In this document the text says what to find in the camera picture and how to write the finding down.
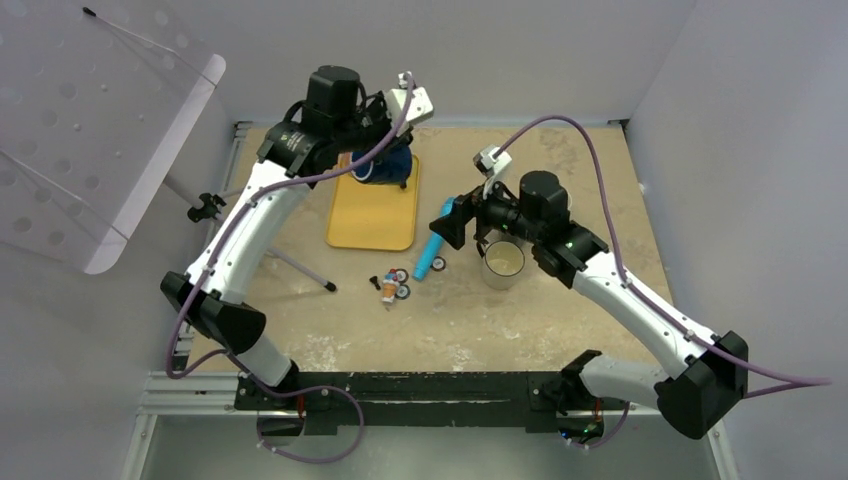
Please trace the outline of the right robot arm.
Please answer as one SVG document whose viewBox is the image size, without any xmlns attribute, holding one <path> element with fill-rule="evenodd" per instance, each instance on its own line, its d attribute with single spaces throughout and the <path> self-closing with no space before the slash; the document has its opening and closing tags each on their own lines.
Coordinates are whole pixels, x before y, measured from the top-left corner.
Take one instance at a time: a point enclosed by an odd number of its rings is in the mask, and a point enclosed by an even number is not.
<svg viewBox="0 0 848 480">
<path fill-rule="evenodd" d="M 748 375 L 738 364 L 748 357 L 746 341 L 734 332 L 719 336 L 645 291 L 606 243 L 572 220 L 568 200 L 555 174 L 531 171 L 517 195 L 500 181 L 491 193 L 477 187 L 456 197 L 429 228 L 456 250 L 469 222 L 477 241 L 497 230 L 531 244 L 544 273 L 600 306 L 659 364 L 587 350 L 562 369 L 561 399 L 576 407 L 602 397 L 636 403 L 657 410 L 685 437 L 703 438 L 747 393 Z"/>
</svg>

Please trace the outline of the cream mug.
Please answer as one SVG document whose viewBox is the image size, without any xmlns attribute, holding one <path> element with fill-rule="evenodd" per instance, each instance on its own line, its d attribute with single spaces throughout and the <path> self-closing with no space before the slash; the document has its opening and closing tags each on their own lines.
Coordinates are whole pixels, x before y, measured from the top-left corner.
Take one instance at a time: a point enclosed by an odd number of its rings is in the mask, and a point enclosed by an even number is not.
<svg viewBox="0 0 848 480">
<path fill-rule="evenodd" d="M 518 282 L 525 265 L 521 247 L 510 241 L 496 241 L 483 250 L 481 278 L 494 290 L 508 290 Z"/>
</svg>

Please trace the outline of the dark blue mug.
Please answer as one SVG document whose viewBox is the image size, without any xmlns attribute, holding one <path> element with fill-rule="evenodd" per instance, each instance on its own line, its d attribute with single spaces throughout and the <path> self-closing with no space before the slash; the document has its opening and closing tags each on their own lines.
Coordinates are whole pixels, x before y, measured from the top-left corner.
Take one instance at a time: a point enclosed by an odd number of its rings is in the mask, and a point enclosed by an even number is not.
<svg viewBox="0 0 848 480">
<path fill-rule="evenodd" d="M 406 189 L 412 167 L 411 148 L 400 144 L 382 152 L 371 163 L 353 169 L 350 175 L 362 184 L 395 185 Z"/>
</svg>

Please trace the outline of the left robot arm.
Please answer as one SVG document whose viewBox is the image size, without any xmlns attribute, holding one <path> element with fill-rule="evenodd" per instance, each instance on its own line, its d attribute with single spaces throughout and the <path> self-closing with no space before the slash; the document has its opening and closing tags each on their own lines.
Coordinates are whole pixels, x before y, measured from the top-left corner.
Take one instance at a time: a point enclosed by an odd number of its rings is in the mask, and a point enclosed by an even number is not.
<svg viewBox="0 0 848 480">
<path fill-rule="evenodd" d="M 325 180 L 344 174 L 338 158 L 359 151 L 372 162 L 409 139 L 418 96 L 410 72 L 395 89 L 367 95 L 360 75 L 324 65 L 295 102 L 269 129 L 247 185 L 215 237 L 184 272 L 169 272 L 160 289 L 189 325 L 219 346 L 219 353 L 252 376 L 272 408 L 292 405 L 298 395 L 296 362 L 266 334 L 267 318 L 245 302 L 247 288 L 284 223 Z"/>
</svg>

